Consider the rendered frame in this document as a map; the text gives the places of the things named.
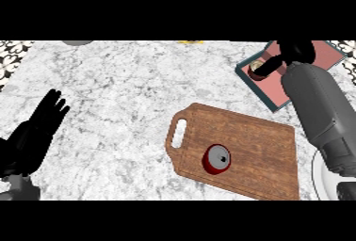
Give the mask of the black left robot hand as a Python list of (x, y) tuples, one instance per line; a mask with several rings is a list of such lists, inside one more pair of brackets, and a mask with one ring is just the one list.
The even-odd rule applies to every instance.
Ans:
[(50, 89), (29, 119), (17, 125), (7, 139), (0, 137), (0, 178), (26, 176), (37, 171), (68, 111), (60, 91)]

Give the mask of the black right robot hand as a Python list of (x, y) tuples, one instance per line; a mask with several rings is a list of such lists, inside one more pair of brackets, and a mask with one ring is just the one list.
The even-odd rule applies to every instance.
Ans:
[(268, 74), (282, 66), (292, 62), (311, 64), (316, 60), (313, 42), (308, 40), (279, 40), (279, 55), (271, 56), (255, 70), (249, 70), (249, 77), (255, 81), (267, 78)]

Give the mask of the brown cupcake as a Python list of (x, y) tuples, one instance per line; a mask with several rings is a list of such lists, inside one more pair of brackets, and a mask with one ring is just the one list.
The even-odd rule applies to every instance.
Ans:
[(249, 63), (248, 75), (254, 81), (261, 81), (268, 77), (268, 70), (261, 60), (254, 60)]

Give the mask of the pink box with teal rim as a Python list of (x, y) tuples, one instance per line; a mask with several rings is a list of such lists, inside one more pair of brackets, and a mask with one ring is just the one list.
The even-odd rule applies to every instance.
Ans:
[[(313, 40), (313, 45), (316, 50), (316, 60), (313, 64), (328, 71), (344, 61), (347, 54), (329, 40)], [(276, 41), (270, 40), (264, 49), (239, 62), (235, 67), (236, 74), (271, 112), (277, 111), (289, 103), (289, 97), (285, 95), (280, 84), (280, 76), (286, 71), (286, 65), (282, 65), (261, 81), (254, 81), (249, 78), (248, 70), (249, 63), (254, 60), (266, 62), (267, 59), (277, 54), (279, 46)]]

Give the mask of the brown wooden cutting board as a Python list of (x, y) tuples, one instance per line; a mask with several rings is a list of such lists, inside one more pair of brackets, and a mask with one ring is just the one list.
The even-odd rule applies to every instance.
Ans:
[[(298, 198), (295, 129), (292, 126), (193, 103), (171, 118), (186, 121), (180, 146), (165, 147), (177, 175), (258, 200)], [(212, 145), (226, 170), (211, 174), (202, 156)]]

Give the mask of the grey round object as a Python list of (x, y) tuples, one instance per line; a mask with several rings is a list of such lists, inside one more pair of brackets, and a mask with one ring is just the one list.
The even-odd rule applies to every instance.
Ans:
[(69, 46), (87, 45), (93, 40), (63, 40), (62, 42)]

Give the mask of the white plate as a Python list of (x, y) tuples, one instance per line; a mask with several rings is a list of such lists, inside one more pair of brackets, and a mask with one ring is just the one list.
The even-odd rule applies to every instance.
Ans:
[(311, 180), (319, 200), (336, 201), (336, 184), (341, 181), (341, 177), (328, 170), (320, 152), (314, 152), (311, 160)]

